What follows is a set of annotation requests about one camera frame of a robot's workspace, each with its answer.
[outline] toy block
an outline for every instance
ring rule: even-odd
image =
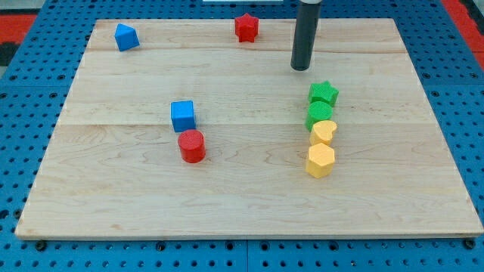
[[[136,30],[130,26],[118,24],[114,38],[118,44],[119,51],[125,51],[136,46],[139,46],[138,36]]]
[[[255,42],[258,34],[259,18],[249,14],[235,18],[235,35],[239,37],[239,42]]]
[[[175,132],[197,128],[195,125],[194,102],[191,100],[172,102],[171,116]]]
[[[322,178],[333,171],[334,161],[333,148],[323,143],[313,145],[306,158],[306,172],[315,178]]]
[[[205,157],[205,140],[203,134],[195,129],[183,131],[178,136],[181,158],[189,163],[196,163]]]
[[[309,142],[311,145],[323,143],[329,146],[337,128],[337,124],[331,120],[319,121],[312,126]]]
[[[333,108],[322,101],[316,101],[309,105],[308,115],[306,117],[306,127],[309,131],[312,130],[312,126],[323,120],[331,119],[333,115]]]
[[[340,91],[338,91],[335,87],[331,86],[328,81],[323,83],[312,83],[311,87],[309,88],[308,100],[309,103],[323,101],[328,105],[334,107],[339,93]]]

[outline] blue pegboard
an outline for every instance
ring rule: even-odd
[[[294,18],[282,5],[47,0],[0,80],[0,270],[484,270],[484,239],[58,242],[18,240],[17,216],[97,19]],[[327,0],[321,17],[393,18],[481,219],[484,75],[437,0]]]

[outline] green block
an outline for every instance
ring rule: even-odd
[[[333,108],[322,101],[311,103],[308,108],[308,116],[306,117],[306,127],[309,131],[312,126],[323,120],[329,120],[333,115]]]
[[[312,83],[311,88],[309,89],[308,100],[309,103],[323,101],[334,107],[339,93],[340,91],[331,86],[328,81],[323,83]]]

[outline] blue pentagon block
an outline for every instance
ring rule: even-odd
[[[136,30],[130,26],[123,25],[122,23],[118,24],[116,33],[114,33],[114,38],[116,39],[120,51],[125,51],[139,45]]]
[[[172,124],[175,132],[196,129],[192,100],[172,102]]]

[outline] yellow block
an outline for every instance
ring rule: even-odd
[[[322,178],[333,171],[334,150],[319,143],[309,148],[306,158],[306,172],[315,178]]]
[[[312,126],[311,136],[309,136],[311,145],[323,143],[329,146],[333,140],[334,132],[336,132],[337,128],[337,124],[331,120],[324,120],[315,123]]]

